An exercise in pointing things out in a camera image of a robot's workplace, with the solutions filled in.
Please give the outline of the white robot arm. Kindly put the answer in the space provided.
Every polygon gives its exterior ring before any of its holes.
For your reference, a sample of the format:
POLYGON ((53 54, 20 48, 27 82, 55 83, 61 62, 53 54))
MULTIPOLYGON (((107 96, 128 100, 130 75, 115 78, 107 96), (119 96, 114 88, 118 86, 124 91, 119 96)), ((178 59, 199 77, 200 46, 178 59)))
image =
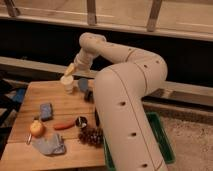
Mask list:
POLYGON ((168 171, 141 102, 165 83, 164 59, 99 34, 84 33, 79 44, 76 71, 88 71, 99 56, 112 63, 96 74, 93 97, 116 171, 168 171))

